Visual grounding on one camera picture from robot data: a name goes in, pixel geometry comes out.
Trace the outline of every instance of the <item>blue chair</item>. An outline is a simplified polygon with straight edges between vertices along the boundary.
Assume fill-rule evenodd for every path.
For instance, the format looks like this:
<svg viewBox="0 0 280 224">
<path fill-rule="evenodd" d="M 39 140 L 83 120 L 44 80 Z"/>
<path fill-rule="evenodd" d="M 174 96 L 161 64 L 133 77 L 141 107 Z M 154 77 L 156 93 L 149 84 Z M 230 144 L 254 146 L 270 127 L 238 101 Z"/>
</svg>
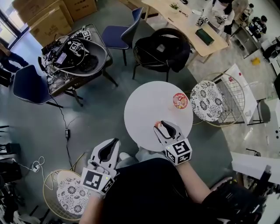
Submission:
<svg viewBox="0 0 280 224">
<path fill-rule="evenodd" d="M 107 48 L 122 49 L 126 66 L 126 50 L 132 48 L 132 41 L 137 30 L 143 7 L 132 11 L 134 23 L 128 26 L 107 26 L 102 33 L 102 40 Z"/>
<path fill-rule="evenodd" d="M 16 72 L 13 92 L 16 97 L 26 102 L 46 103 L 63 108 L 60 105 L 49 102 L 53 98 L 49 94 L 47 78 L 46 76 L 38 75 L 34 65 L 28 65 Z"/>
</svg>

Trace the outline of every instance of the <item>round table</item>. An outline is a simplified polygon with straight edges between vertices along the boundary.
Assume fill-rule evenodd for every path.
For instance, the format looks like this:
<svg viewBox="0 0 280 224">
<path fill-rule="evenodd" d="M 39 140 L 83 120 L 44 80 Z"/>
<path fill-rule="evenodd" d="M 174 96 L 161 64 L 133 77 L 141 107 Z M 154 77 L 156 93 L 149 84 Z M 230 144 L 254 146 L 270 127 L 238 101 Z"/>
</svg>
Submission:
<svg viewBox="0 0 280 224">
<path fill-rule="evenodd" d="M 193 109 L 188 99 L 187 107 L 178 109 L 173 96 L 183 93 L 168 82 L 149 82 L 138 87 L 129 97 L 124 110 L 124 123 L 131 138 L 150 151 L 163 151 L 162 144 L 154 132 L 156 121 L 170 121 L 178 125 L 185 138 L 193 125 Z"/>
</svg>

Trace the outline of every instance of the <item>wicker chair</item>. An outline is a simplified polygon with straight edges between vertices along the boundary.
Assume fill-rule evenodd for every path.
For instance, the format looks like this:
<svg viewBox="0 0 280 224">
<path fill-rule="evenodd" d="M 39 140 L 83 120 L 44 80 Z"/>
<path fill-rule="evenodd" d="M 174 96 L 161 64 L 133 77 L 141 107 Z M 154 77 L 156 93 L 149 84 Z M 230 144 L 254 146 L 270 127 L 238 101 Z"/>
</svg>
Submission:
<svg viewBox="0 0 280 224">
<path fill-rule="evenodd" d="M 179 30 L 176 30 L 176 29 L 173 29 L 173 28 L 162 28 L 162 29 L 159 29 L 155 33 L 153 33 L 152 36 L 153 35 L 155 35 L 155 36 L 156 35 L 157 36 L 160 36 L 160 35 L 172 35 L 172 36 L 175 36 L 175 37 L 178 37 L 178 38 L 182 39 L 186 43 L 189 43 L 189 41 L 188 41 L 188 39 L 187 39 L 185 34 L 180 32 Z M 135 78 L 136 68 L 139 65 L 141 65 L 142 67 L 150 69 L 150 70 L 155 70 L 155 71 L 158 71 L 158 72 L 166 72 L 166 82 L 168 82 L 168 75 L 169 75 L 170 67 L 168 66 L 167 61 L 165 61 L 164 63 L 156 61 L 156 62 L 152 62 L 152 63 L 149 63 L 149 64 L 144 64 L 142 59 L 141 59 L 141 57 L 140 57 L 140 55 L 139 55 L 139 53 L 138 53 L 140 50 L 141 49 L 137 45 L 135 45 L 135 47 L 133 49 L 133 53 L 134 53 L 134 57 L 135 57 L 136 63 L 135 63 L 134 69 L 133 69 L 133 77 L 132 77 L 132 79 Z"/>
</svg>

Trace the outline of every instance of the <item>concrete floor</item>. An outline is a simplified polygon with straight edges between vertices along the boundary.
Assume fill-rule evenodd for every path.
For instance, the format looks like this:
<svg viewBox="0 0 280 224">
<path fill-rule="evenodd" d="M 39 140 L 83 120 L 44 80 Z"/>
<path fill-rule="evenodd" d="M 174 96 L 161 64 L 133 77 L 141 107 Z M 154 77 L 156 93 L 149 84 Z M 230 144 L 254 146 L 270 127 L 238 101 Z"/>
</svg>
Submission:
<svg viewBox="0 0 280 224">
<path fill-rule="evenodd" d="M 208 1 L 205 0 L 189 0 L 188 7 L 202 11 L 207 3 Z M 165 27 L 167 21 L 159 15 L 149 18 L 147 23 L 157 30 Z M 261 63 L 254 66 L 251 60 L 256 57 L 260 58 Z M 243 59 L 240 49 L 232 42 L 229 48 L 216 52 L 205 64 L 201 63 L 201 61 L 204 61 L 204 59 L 198 57 L 198 59 L 188 67 L 196 81 L 200 81 L 208 74 L 223 72 L 235 63 L 246 78 L 256 100 L 262 98 L 277 98 L 275 88 L 272 85 L 276 79 L 276 74 L 272 66 L 265 62 L 261 50 Z M 257 111 L 255 111 L 253 118 L 258 119 Z M 253 155 L 253 152 L 245 150 L 249 148 L 259 151 L 264 157 L 280 157 L 279 151 L 270 151 L 268 149 L 266 127 L 264 124 L 253 126 L 246 126 L 245 124 L 232 125 L 223 128 L 223 132 L 231 151 Z"/>
<path fill-rule="evenodd" d="M 82 25 L 94 23 L 102 33 L 107 25 L 129 25 L 133 22 L 131 10 L 115 0 L 99 1 L 97 13 L 89 15 L 75 23 L 73 30 Z M 142 37 L 150 36 L 154 30 L 141 21 L 136 32 L 134 43 Z M 13 48 L 15 53 L 24 57 L 30 64 L 40 69 L 37 56 L 41 53 L 41 46 L 27 33 Z M 63 113 L 66 123 L 71 123 L 71 138 L 68 145 L 72 162 L 86 151 L 100 142 L 117 137 L 121 140 L 121 151 L 135 154 L 137 145 L 126 131 L 123 112 L 130 94 L 140 85 L 150 81 L 164 81 L 165 74 L 139 67 L 136 79 L 132 80 L 134 58 L 132 50 L 127 51 L 127 66 L 123 63 L 122 51 L 110 50 L 114 63 L 107 72 L 116 80 L 119 87 L 115 87 L 104 77 L 99 77 L 77 92 L 84 98 L 84 107 L 80 107 L 74 98 L 63 95 L 57 102 L 64 106 Z M 187 68 L 179 73 L 170 73 L 170 83 L 182 90 L 189 90 L 196 80 Z M 51 105 L 34 105 L 21 101 L 12 93 L 12 87 L 0 87 L 0 125 L 10 125 L 9 133 L 0 139 L 1 144 L 7 142 L 21 145 L 20 162 L 29 166 L 40 156 L 45 157 L 44 174 L 57 169 L 69 169 L 64 121 L 60 110 Z M 230 151 L 221 129 L 206 123 L 194 126 L 188 136 L 194 150 L 192 165 L 200 177 L 209 186 L 219 180 L 231 162 Z M 81 162 L 86 164 L 86 157 Z M 22 169 L 23 176 L 27 170 Z M 30 212 L 36 204 L 44 204 L 42 195 L 42 174 L 30 172 L 19 182 L 20 192 L 27 201 L 27 211 Z"/>
</svg>

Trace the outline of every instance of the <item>green box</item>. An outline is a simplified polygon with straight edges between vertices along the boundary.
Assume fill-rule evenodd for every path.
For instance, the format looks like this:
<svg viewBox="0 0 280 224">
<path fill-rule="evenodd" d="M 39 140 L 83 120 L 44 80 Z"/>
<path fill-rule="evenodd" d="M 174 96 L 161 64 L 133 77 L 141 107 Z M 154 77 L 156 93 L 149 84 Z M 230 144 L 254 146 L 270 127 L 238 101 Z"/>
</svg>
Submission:
<svg viewBox="0 0 280 224">
<path fill-rule="evenodd" d="M 203 29 L 199 29 L 196 31 L 196 35 L 202 39 L 202 41 L 209 46 L 211 43 L 214 42 L 213 38 L 208 35 Z"/>
</svg>

